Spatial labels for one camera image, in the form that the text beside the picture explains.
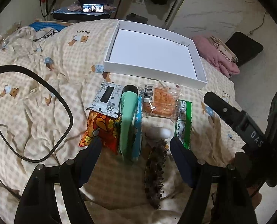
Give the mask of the person's right hand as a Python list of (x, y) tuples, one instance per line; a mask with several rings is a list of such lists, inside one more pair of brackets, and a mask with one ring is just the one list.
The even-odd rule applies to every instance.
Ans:
[(238, 167), (240, 170), (243, 170), (242, 173), (239, 172), (241, 177), (240, 184), (247, 191), (252, 206), (256, 209), (262, 200), (262, 194), (258, 190), (259, 185), (261, 184), (261, 177), (258, 177), (259, 174), (257, 173), (256, 168), (254, 168), (247, 156), (243, 158), (238, 157), (238, 160), (236, 157), (232, 158), (230, 163), (233, 166)]

